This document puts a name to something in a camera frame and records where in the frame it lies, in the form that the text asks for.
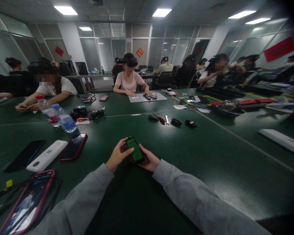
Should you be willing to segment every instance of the white power bank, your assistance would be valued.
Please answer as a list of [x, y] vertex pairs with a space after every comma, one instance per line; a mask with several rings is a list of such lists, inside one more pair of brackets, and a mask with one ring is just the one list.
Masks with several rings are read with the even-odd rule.
[[36, 157], [26, 169], [34, 172], [42, 172], [64, 150], [67, 141], [57, 140], [49, 146], [41, 155]]
[[261, 129], [259, 133], [263, 134], [264, 136], [272, 139], [274, 142], [282, 145], [283, 147], [287, 148], [288, 150], [294, 153], [294, 139], [276, 131], [270, 129]]

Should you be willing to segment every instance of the gray mat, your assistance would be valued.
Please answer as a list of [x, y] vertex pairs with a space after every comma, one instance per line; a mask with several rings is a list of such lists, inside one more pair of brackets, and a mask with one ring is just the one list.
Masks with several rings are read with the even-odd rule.
[[150, 101], [160, 101], [160, 100], [168, 100], [166, 97], [164, 97], [160, 92], [155, 92], [153, 95], [157, 95], [156, 100], [147, 100], [143, 95], [144, 94], [136, 94], [137, 97], [128, 97], [130, 99], [131, 103], [140, 103], [140, 102], [150, 102]]

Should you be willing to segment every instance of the bottle cap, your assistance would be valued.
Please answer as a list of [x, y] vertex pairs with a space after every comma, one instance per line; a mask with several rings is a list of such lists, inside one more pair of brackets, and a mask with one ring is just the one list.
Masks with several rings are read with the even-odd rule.
[[54, 109], [56, 109], [56, 108], [60, 108], [60, 105], [59, 105], [59, 104], [53, 104], [52, 107], [53, 107]]

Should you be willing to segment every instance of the ceiling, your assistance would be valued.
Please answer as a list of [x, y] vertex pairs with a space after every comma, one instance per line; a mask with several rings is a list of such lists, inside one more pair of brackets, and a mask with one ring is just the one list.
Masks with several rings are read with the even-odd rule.
[[[72, 6], [78, 15], [64, 16], [54, 8], [56, 5]], [[90, 0], [0, 0], [0, 12], [27, 23], [101, 21], [216, 25], [228, 22], [228, 17], [241, 11], [259, 10], [271, 5], [277, 5], [276, 1], [103, 0], [103, 6], [92, 6]], [[172, 11], [165, 18], [152, 17], [157, 8], [171, 8]], [[255, 16], [256, 13], [241, 20]]]

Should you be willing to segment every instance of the paper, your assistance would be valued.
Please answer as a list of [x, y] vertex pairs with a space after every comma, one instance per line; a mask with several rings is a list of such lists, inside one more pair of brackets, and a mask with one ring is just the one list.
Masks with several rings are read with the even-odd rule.
[[200, 109], [200, 108], [197, 108], [197, 109], [202, 113], [210, 113], [211, 112], [210, 109]]
[[183, 106], [183, 105], [174, 105], [173, 107], [177, 110], [187, 108], [186, 106]]
[[82, 122], [76, 122], [77, 125], [80, 125], [80, 124], [90, 124], [90, 121], [82, 121]]

